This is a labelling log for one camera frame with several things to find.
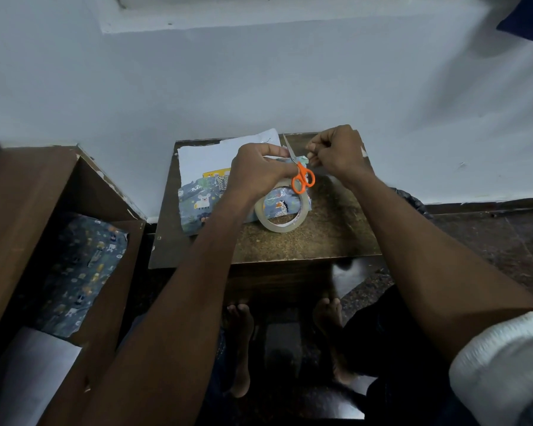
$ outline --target clear adhesive tape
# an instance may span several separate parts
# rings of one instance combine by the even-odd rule
[[[290,186],[291,186],[291,180],[286,178],[278,182],[275,188],[290,187]],[[310,207],[310,203],[308,201],[308,194],[306,194],[306,192],[304,191],[304,193],[298,195],[298,197],[300,197],[300,210],[298,211],[298,214],[296,214],[296,217],[294,217],[289,222],[285,222],[284,224],[275,224],[273,222],[270,222],[265,216],[265,211],[264,211],[265,197],[263,197],[261,200],[255,203],[255,214],[257,214],[257,217],[259,221],[261,222],[261,224],[267,229],[269,229],[271,232],[277,232],[277,233],[291,232],[292,230],[296,229],[300,224],[302,224],[304,220],[306,219],[306,215],[308,215],[308,209]]]

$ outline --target hand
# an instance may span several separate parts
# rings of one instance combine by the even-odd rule
[[[324,166],[346,187],[364,172],[373,173],[369,160],[363,157],[365,149],[357,130],[350,125],[339,125],[315,135],[306,145],[309,167]]]
[[[270,143],[247,143],[239,148],[231,163],[226,193],[237,194],[240,200],[255,204],[267,195],[277,182],[298,174],[294,163],[283,163],[272,158],[290,157],[288,150]]]

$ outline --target white sleeve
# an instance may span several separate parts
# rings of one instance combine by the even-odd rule
[[[481,426],[512,426],[533,402],[533,312],[472,339],[449,371],[450,386]]]

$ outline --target foot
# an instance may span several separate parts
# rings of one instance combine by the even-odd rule
[[[351,384],[356,375],[348,370],[346,358],[336,348],[336,341],[343,329],[339,299],[320,299],[314,308],[313,319],[330,346],[335,379],[344,385]]]
[[[255,321],[245,304],[227,307],[227,331],[237,346],[237,365],[231,394],[242,398],[249,391],[251,376],[249,375],[249,341],[255,329]]]

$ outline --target paper sheet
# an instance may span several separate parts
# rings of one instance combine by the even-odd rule
[[[80,351],[23,327],[0,358],[0,426],[35,426]]]
[[[258,135],[222,140],[216,145],[182,146],[178,149],[182,185],[202,178],[205,172],[231,167],[231,161],[245,143],[272,143],[280,146],[280,139],[276,129],[271,128]]]

